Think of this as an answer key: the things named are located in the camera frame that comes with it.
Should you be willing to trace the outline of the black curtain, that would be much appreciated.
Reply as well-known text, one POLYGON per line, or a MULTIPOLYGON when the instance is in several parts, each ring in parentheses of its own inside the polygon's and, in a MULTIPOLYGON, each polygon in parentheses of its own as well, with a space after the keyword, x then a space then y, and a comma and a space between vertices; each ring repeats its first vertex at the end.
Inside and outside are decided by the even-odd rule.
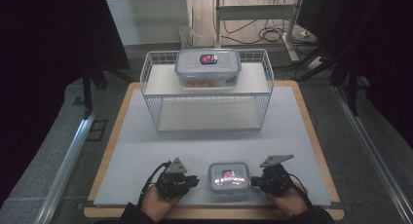
POLYGON ((66 87, 129 61, 106 0, 0 0, 0 205, 36 155, 66 87))
POLYGON ((331 56, 330 82, 353 71, 366 96, 413 147, 413 0, 303 0, 298 24, 331 56))

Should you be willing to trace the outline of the white metal stand frame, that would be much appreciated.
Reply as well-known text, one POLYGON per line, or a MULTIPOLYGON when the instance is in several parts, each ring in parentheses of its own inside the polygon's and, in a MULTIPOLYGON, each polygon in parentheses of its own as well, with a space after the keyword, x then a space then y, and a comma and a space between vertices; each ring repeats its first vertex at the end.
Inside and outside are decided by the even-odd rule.
POLYGON ((289 24, 282 34, 283 44, 289 54, 290 60, 299 61, 291 42, 292 30, 295 25, 302 0, 295 0, 293 4, 282 5, 246 5, 225 6, 220 0, 215 0, 215 41, 214 47, 221 47, 221 21, 222 20, 248 20, 248 19, 288 19, 289 24))

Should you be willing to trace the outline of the black metal stand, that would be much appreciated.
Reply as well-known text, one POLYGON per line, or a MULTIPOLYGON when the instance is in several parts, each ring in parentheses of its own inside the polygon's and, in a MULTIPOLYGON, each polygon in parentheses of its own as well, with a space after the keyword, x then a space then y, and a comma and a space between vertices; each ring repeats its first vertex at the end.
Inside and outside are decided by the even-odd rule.
POLYGON ((102 70, 98 67, 87 66, 83 70, 83 93, 86 106, 85 119, 88 119, 93 112, 92 100, 92 85, 95 85, 99 90, 107 88, 108 82, 104 77, 102 70))

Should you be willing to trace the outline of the black floor plate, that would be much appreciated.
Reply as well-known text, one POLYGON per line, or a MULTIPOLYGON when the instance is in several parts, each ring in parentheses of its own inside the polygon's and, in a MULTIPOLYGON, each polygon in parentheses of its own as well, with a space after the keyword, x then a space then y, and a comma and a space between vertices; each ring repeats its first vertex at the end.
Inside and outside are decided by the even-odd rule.
POLYGON ((89 130, 87 141, 99 142, 102 140, 107 126, 106 120, 94 120, 89 130))

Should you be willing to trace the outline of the small clear food container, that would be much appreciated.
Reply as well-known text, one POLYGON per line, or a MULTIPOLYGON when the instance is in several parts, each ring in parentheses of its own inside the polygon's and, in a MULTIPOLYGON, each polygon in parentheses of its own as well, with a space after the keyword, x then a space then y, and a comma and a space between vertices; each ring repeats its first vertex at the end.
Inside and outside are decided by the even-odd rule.
POLYGON ((246 163, 214 163, 208 167, 209 189, 217 195, 246 193, 250 187, 249 168, 246 163))

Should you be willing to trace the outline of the white power strip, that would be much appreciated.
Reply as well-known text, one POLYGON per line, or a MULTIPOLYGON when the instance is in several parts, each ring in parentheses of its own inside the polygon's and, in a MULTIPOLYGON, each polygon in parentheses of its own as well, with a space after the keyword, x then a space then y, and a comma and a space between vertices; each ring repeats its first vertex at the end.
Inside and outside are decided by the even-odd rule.
POLYGON ((317 56, 313 61, 311 61, 308 65, 307 68, 309 70, 313 70, 314 68, 318 67, 325 61, 325 58, 322 56, 317 56))

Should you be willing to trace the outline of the aluminium rail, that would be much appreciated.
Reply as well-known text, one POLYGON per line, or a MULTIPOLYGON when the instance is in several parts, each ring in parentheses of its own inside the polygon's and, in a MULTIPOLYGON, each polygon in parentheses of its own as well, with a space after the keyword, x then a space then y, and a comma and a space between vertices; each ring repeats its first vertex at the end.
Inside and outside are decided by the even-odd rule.
POLYGON ((399 183, 394 178, 389 170, 379 151, 377 150, 370 135, 365 129, 359 116, 355 115, 347 104, 348 98, 342 90, 337 87, 332 87, 336 97, 347 116, 352 128, 361 142, 361 146, 370 160, 376 173, 378 174, 385 190, 389 194, 395 209, 400 215, 404 224, 413 224, 413 205, 408 201, 407 196, 402 190, 399 183))
POLYGON ((33 224, 51 223, 59 200, 94 122, 94 117, 95 113, 93 112, 87 119, 81 121, 33 224))

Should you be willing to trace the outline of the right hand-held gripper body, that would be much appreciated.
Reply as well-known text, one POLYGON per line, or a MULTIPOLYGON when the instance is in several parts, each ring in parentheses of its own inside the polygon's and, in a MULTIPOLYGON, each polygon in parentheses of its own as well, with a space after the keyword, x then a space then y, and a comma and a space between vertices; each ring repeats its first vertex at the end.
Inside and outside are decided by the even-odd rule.
POLYGON ((263 192, 281 196, 289 190, 292 180, 289 173, 283 167, 282 162, 292 158, 293 155, 291 154, 268 156, 260 165, 263 170, 259 187, 263 192))

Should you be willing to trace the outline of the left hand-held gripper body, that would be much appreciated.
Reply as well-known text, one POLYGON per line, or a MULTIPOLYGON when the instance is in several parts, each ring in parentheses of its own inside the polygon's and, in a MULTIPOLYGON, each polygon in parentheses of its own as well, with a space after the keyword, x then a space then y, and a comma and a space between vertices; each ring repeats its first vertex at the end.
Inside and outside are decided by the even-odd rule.
POLYGON ((163 199, 173 199, 188 193, 192 177, 186 176, 186 172, 187 169, 179 158, 169 162, 156 182, 156 188, 163 199))

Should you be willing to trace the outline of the large clear food container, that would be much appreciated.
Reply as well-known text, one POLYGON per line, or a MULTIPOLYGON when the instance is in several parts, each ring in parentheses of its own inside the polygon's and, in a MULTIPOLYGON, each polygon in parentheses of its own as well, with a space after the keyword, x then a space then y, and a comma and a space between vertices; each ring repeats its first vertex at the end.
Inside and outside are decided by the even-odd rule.
POLYGON ((234 49, 182 50, 174 67, 185 89, 231 89, 241 71, 241 58, 234 49))

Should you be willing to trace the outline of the person's left hand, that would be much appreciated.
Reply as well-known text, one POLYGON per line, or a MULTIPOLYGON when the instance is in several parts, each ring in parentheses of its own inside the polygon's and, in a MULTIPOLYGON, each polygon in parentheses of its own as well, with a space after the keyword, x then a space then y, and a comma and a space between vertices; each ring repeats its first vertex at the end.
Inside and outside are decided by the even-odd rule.
POLYGON ((155 185, 151 185, 144 193, 140 209, 155 223, 160 222, 169 211, 182 199, 163 199, 155 185))

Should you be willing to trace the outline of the white wire shelf rack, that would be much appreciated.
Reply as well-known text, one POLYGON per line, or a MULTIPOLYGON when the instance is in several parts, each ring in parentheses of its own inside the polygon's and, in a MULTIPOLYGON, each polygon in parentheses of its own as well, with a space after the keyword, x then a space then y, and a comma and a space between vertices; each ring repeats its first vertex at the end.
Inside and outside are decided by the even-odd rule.
POLYGON ((185 89, 174 72, 180 51, 150 52, 140 88, 158 131, 259 130, 274 86, 263 49, 236 50, 242 71, 231 89, 185 89))

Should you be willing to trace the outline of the grey table mat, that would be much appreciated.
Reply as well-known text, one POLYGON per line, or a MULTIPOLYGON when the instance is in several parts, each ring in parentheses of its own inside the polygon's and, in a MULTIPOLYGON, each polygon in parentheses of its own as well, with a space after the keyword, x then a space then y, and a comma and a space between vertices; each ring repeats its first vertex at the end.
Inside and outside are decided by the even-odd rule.
POLYGON ((147 178, 163 162, 178 158, 189 174, 200 178, 179 202, 181 205, 259 206, 270 202, 257 187, 240 195, 216 195, 209 189, 208 167, 218 162, 244 162, 259 176, 259 165, 270 155, 294 157, 283 163, 309 190, 315 205, 329 205, 330 198, 293 89, 273 89, 260 131, 158 132, 135 91, 122 124, 108 169, 94 199, 95 205, 136 203, 147 178))

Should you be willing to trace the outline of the person's right hand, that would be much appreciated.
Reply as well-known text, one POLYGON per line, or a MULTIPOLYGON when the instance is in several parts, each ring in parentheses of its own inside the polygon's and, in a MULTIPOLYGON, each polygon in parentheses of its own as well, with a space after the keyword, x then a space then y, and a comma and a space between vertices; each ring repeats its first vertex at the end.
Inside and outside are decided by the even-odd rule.
POLYGON ((290 188, 283 196, 277 197, 266 193, 266 197, 275 204, 285 218, 297 216, 308 209, 301 195, 293 188, 290 188))

